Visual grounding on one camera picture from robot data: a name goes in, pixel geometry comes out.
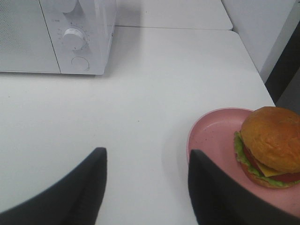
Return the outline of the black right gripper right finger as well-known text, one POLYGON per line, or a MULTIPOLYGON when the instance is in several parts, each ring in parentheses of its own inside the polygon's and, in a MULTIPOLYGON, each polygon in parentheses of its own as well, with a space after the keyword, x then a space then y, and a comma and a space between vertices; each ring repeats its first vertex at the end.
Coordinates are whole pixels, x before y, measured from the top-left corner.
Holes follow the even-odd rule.
POLYGON ((298 225, 299 218, 272 206, 230 178, 201 150, 192 150, 188 190, 200 225, 298 225))

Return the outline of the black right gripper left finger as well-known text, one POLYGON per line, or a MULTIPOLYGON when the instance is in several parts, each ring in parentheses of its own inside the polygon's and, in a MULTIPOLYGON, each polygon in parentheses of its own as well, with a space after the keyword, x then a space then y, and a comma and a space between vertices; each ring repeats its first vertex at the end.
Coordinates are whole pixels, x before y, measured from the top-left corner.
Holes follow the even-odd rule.
POLYGON ((0 214, 2 225, 94 225, 107 182, 106 148, 35 197, 0 214))

